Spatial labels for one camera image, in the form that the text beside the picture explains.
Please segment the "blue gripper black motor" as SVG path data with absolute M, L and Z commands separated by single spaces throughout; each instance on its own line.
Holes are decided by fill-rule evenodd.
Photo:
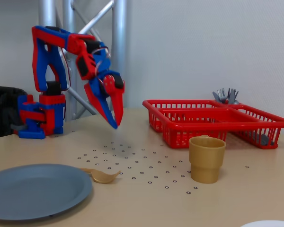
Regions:
M 90 104 L 114 129 L 120 125 L 123 117 L 124 81 L 117 71 L 110 70 L 110 59 L 107 48 L 97 48 L 91 52 L 94 58 L 95 76 L 84 85 Z M 110 97 L 115 116 L 108 107 L 107 97 Z

